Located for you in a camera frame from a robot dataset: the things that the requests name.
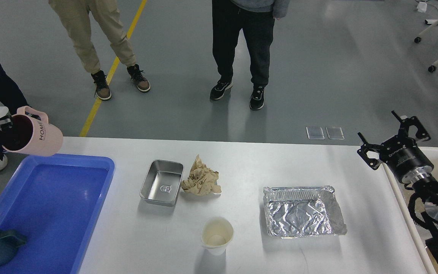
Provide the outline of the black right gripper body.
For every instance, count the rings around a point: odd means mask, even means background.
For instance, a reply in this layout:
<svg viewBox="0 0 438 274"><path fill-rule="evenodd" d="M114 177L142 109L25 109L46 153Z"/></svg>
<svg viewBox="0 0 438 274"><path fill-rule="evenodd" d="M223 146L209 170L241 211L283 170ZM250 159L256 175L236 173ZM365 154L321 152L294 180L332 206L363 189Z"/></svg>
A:
<svg viewBox="0 0 438 274"><path fill-rule="evenodd" d="M381 161L386 163L398 182L415 183L428 178L433 171L433 163L419 149L411 137L392 137L382 143Z"/></svg>

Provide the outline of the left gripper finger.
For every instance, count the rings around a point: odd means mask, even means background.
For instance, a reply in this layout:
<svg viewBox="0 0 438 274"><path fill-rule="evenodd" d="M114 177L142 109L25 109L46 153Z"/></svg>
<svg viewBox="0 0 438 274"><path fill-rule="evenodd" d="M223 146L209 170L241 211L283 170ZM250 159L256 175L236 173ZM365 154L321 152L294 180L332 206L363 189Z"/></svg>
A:
<svg viewBox="0 0 438 274"><path fill-rule="evenodd" d="M0 132L12 132L16 130L12 116L3 116L0 118Z"/></svg>

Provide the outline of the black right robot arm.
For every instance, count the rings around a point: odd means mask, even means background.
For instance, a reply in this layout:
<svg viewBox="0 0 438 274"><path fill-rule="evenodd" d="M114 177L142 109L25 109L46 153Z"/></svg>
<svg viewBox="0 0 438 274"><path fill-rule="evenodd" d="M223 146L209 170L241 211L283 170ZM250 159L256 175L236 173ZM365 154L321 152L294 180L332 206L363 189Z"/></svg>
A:
<svg viewBox="0 0 438 274"><path fill-rule="evenodd" d="M373 170L385 164L396 182L412 191L408 215L430 232L431 238L425 243L438 263L438 181L432 175L433 163L417 145L417 141L427 142L431 136L416 116L393 115L400 123L398 133L381 144L372 144L358 132L363 144L357 153Z"/></svg>

